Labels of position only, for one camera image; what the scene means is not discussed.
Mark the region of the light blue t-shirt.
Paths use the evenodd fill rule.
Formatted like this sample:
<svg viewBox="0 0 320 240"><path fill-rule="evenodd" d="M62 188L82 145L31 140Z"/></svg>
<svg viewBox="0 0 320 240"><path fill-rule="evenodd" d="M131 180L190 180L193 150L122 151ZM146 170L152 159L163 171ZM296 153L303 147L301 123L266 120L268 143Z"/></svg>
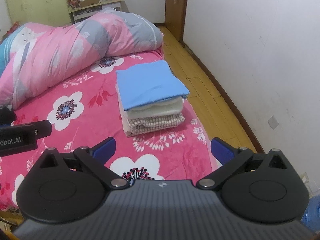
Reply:
<svg viewBox="0 0 320 240"><path fill-rule="evenodd" d="M125 111L189 95L189 89L174 76L164 60L136 64L125 70L117 70L116 75Z"/></svg>

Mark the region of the pink floral bed sheet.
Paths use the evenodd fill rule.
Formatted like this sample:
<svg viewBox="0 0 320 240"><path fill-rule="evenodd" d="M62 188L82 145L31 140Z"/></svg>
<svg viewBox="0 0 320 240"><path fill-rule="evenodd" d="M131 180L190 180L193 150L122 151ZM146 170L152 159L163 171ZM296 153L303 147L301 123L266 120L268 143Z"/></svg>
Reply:
<svg viewBox="0 0 320 240"><path fill-rule="evenodd" d="M49 120L53 130L37 149L1 159L1 209L16 207L18 187L48 147L72 152L112 137L116 150L106 165L117 174L143 167L153 179L198 181L216 170L210 140L187 101L185 121L178 127L130 138L123 131L116 71L162 58L159 50L115 57L106 67L89 67L21 106L16 125Z"/></svg>

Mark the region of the checkered folded garment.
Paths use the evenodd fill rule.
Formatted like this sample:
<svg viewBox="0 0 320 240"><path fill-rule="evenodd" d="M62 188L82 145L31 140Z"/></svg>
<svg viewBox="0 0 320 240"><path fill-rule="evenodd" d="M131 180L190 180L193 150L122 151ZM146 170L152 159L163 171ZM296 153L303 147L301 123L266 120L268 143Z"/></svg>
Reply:
<svg viewBox="0 0 320 240"><path fill-rule="evenodd" d="M132 137L135 135L177 127L185 122L185 117L182 113L178 113L138 119L128 119L122 116L121 120L123 122L124 133L127 137Z"/></svg>

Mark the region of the cream folded garment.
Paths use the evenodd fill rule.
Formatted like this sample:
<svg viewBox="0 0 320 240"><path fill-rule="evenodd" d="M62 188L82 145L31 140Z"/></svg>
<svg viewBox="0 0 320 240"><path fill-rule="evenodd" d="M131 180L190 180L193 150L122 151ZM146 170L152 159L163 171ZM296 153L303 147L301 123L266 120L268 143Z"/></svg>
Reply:
<svg viewBox="0 0 320 240"><path fill-rule="evenodd" d="M127 121L131 121L133 119L157 118L160 116L179 114L183 109L184 99L179 96L174 99L152 103L147 106L137 107L135 109L125 111L121 101L118 86L116 86L116 91L121 116L124 117Z"/></svg>

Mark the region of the pink grey floral quilt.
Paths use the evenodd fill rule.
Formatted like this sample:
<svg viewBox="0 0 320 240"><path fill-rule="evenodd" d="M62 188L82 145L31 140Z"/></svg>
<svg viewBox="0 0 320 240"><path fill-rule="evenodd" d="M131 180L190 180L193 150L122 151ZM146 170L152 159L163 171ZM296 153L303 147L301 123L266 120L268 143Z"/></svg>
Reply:
<svg viewBox="0 0 320 240"><path fill-rule="evenodd" d="M1 44L1 107L16 110L104 57L153 51L162 43L153 23L112 8L64 27L26 23Z"/></svg>

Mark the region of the blue plastic object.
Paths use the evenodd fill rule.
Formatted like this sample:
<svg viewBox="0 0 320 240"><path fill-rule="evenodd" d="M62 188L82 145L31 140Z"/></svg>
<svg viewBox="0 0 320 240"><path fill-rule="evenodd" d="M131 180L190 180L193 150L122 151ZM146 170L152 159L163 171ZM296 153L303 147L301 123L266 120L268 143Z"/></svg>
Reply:
<svg viewBox="0 0 320 240"><path fill-rule="evenodd" d="M304 223L310 230L314 232L320 231L320 195L312 197L302 217Z"/></svg>

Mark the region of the yellow green wardrobe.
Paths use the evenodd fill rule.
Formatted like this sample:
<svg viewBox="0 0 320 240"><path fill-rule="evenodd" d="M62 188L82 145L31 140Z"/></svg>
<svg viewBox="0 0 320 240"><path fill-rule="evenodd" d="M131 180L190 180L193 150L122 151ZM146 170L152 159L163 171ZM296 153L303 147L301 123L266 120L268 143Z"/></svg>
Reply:
<svg viewBox="0 0 320 240"><path fill-rule="evenodd" d="M11 23L27 22L54 27L71 24L67 0L5 0Z"/></svg>

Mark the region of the cluttered white side table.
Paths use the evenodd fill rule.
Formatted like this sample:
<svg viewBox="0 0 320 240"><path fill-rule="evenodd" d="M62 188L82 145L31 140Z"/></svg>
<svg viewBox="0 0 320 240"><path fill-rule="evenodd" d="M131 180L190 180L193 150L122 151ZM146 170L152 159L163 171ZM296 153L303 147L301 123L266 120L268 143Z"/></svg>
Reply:
<svg viewBox="0 0 320 240"><path fill-rule="evenodd" d="M123 2L124 0L102 0L99 4L81 8L80 0L68 0L68 13L71 17L71 22L78 23L105 9L122 11Z"/></svg>

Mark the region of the brown wooden door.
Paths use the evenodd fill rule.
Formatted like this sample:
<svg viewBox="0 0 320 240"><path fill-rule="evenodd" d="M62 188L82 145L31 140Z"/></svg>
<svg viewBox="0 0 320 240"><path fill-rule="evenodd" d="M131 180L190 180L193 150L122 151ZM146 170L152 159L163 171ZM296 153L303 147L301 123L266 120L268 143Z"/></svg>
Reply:
<svg viewBox="0 0 320 240"><path fill-rule="evenodd" d="M165 0L165 26L172 35L182 42L185 24L187 0Z"/></svg>

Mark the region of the cardboard box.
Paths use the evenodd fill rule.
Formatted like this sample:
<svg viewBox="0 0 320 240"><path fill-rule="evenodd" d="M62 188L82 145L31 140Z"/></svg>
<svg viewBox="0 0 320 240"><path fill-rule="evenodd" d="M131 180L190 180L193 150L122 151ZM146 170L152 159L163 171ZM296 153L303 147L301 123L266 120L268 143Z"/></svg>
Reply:
<svg viewBox="0 0 320 240"><path fill-rule="evenodd" d="M102 0L80 0L80 7L84 8L94 4L99 4L100 1Z"/></svg>

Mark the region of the wall socket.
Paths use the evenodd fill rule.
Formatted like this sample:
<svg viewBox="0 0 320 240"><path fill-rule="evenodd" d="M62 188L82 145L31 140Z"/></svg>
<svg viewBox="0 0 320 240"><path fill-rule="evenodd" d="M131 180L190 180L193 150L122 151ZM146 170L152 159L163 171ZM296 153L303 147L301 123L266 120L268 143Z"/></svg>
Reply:
<svg viewBox="0 0 320 240"><path fill-rule="evenodd" d="M271 127L271 129L275 129L275 128L277 128L278 127L278 125L279 125L279 122L278 122L278 120L276 119L276 117L273 115L273 116L271 116L269 119L268 119L268 124L269 124L269 126Z"/></svg>

